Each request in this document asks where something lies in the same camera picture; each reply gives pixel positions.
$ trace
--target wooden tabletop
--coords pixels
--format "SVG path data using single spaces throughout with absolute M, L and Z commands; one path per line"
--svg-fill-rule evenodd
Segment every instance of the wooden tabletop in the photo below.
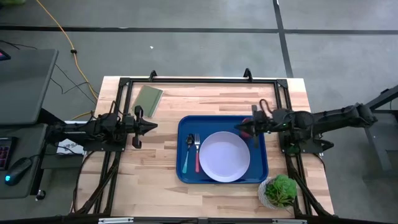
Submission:
M 104 77 L 96 114 L 109 111 L 111 102 L 116 99 L 119 78 Z M 310 111 L 304 80 L 290 78 L 288 84 L 293 110 Z M 131 106 L 143 85 L 143 83 L 134 84 Z M 271 210 L 264 207 L 257 197 L 259 184 L 184 184 L 175 172 L 177 127 L 183 117 L 193 114 L 250 115 L 251 105 L 258 105 L 261 98 L 271 103 L 272 110 L 276 109 L 272 85 L 221 83 L 145 83 L 145 85 L 164 91 L 154 117 L 146 119 L 159 126 L 141 137 L 142 149 L 134 149 L 131 146 L 132 135 L 129 136 L 119 166 L 112 216 L 294 217 L 292 209 Z M 280 152 L 276 133 L 266 135 L 266 149 L 269 177 L 287 174 L 285 159 Z M 78 188 L 78 207 L 84 204 L 98 185 L 103 157 L 103 152 L 96 152 L 85 164 Z M 324 208 L 333 213 L 322 163 L 312 154 L 303 154 L 303 164 L 308 188 Z M 298 195 L 300 208 L 304 212 L 301 191 Z

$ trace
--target green notebook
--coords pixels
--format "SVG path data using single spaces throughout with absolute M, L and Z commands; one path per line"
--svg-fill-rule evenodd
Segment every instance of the green notebook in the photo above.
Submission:
M 162 95 L 163 90 L 144 85 L 132 106 L 132 110 L 134 111 L 134 108 L 139 105 L 144 110 L 144 115 L 151 118 L 156 111 Z

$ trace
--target concrete floor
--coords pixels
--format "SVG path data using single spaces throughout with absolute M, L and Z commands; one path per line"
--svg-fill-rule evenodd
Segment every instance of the concrete floor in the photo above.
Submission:
M 42 0 L 63 26 L 276 29 L 272 0 Z M 396 30 L 394 0 L 279 0 L 285 29 Z M 0 10 L 0 25 L 54 26 L 34 0 Z M 286 77 L 278 34 L 69 32 L 82 70 L 99 91 L 105 75 Z M 0 39 L 58 49 L 57 64 L 83 82 L 61 32 L 0 31 Z M 293 76 L 304 78 L 313 112 L 368 102 L 397 84 L 398 35 L 286 35 Z M 0 44 L 10 51 L 10 46 Z M 58 71 L 53 79 L 73 85 Z M 90 95 L 87 87 L 83 90 Z M 68 105 L 67 110 L 61 104 Z M 393 108 L 398 101 L 393 101 Z M 44 108 L 61 119 L 93 110 L 80 91 L 66 95 L 50 84 Z M 398 181 L 364 182 L 379 169 L 363 129 L 325 134 L 335 143 L 325 153 L 326 176 L 335 213 L 344 218 L 398 222 Z M 0 219 L 66 214 L 77 170 L 45 175 L 47 198 L 1 200 Z

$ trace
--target green plant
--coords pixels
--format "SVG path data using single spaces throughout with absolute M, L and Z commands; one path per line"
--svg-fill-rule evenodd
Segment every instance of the green plant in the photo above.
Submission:
M 276 207 L 291 206 L 297 196 L 296 181 L 280 174 L 267 184 L 264 194 Z

